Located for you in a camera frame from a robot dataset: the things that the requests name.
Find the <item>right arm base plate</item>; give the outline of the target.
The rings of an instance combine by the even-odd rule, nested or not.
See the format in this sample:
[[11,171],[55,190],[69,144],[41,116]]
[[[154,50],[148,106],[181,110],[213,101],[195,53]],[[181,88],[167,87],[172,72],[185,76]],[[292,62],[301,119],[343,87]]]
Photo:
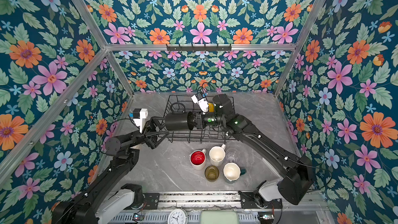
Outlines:
[[240,196],[241,208],[243,209],[282,209],[282,199],[272,201],[264,200],[259,194],[248,191],[238,191]]

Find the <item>cream white mug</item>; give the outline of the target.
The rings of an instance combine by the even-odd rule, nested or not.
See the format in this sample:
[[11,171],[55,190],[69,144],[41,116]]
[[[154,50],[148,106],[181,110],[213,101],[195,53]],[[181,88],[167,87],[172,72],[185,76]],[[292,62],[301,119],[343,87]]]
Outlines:
[[226,156],[225,152],[226,145],[222,144],[221,146],[214,146],[209,151],[210,162],[213,166],[220,166],[223,163],[223,160]]

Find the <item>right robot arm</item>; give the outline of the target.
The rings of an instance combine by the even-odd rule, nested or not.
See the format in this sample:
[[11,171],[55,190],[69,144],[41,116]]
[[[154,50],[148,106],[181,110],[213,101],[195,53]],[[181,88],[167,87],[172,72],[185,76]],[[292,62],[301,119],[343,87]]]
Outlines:
[[266,180],[254,191],[254,201],[258,206],[265,207],[267,202],[277,199],[285,199],[293,205],[301,202],[314,182],[313,165],[309,158],[298,157],[268,138],[251,120],[235,112],[226,94],[214,96],[211,102],[201,93],[191,99],[201,110],[200,114],[194,114],[197,129],[219,127],[227,136],[259,153],[278,174],[278,179]]

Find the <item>red interior white mug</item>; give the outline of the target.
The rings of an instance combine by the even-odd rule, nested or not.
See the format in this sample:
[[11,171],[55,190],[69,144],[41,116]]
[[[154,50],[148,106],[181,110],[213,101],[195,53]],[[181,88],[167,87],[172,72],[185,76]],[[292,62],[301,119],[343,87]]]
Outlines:
[[206,149],[196,150],[190,155],[190,162],[195,170],[202,170],[206,165]]

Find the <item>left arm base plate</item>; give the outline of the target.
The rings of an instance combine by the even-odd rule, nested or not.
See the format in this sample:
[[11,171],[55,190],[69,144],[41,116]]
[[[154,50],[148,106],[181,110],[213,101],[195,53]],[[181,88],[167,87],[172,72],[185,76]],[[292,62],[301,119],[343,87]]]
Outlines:
[[138,202],[134,202],[130,206],[126,207],[125,210],[155,210],[158,209],[160,203],[159,193],[144,193],[143,197]]

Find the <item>black mug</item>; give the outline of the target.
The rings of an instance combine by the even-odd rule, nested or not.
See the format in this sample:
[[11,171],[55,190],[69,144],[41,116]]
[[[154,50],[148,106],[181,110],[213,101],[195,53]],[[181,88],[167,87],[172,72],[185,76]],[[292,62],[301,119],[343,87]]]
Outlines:
[[195,126],[193,112],[187,111],[184,104],[172,103],[170,113],[165,117],[165,127],[170,132],[192,131]]

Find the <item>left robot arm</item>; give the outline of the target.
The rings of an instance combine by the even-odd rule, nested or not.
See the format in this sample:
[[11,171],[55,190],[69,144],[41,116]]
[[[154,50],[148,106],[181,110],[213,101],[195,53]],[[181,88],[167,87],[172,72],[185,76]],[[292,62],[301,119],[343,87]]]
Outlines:
[[140,150],[146,144],[155,149],[167,137],[162,117],[152,117],[143,129],[114,136],[106,144],[106,154],[112,157],[108,167],[90,186],[72,200],[59,203],[52,214],[54,224],[107,224],[127,207],[142,209],[145,195],[137,184],[125,184],[113,196],[111,190],[138,163]]

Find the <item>yellow mug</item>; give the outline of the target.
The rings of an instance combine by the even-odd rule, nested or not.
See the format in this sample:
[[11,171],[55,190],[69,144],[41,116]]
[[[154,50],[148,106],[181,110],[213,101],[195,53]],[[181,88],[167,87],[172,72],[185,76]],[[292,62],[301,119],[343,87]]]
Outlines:
[[208,102],[208,112],[213,113],[215,111],[215,106],[213,103]]

